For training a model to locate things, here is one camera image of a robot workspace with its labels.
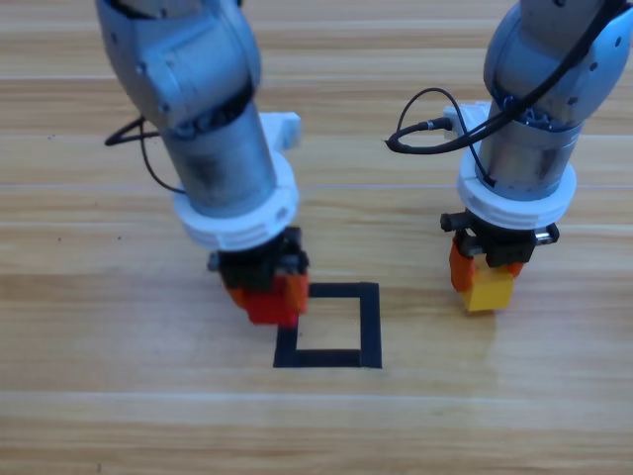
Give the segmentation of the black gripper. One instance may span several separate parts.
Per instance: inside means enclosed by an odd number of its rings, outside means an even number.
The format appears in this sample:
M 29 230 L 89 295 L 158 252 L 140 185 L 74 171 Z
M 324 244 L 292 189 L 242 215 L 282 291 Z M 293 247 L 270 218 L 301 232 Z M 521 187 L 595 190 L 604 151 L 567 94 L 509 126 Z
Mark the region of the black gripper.
M 555 224 L 529 230 L 499 227 L 466 209 L 442 214 L 440 226 L 454 233 L 449 253 L 451 284 L 458 293 L 468 292 L 476 273 L 474 257 L 483 254 L 489 267 L 501 267 L 516 278 L 537 246 L 556 243 L 560 232 Z
M 276 276 L 286 277 L 286 302 L 294 315 L 306 311 L 310 296 L 308 267 L 310 260 L 303 249 L 303 232 L 287 227 L 263 244 L 242 251 L 215 251 L 207 268 L 218 273 L 234 303 L 246 309 L 247 292 L 270 291 Z

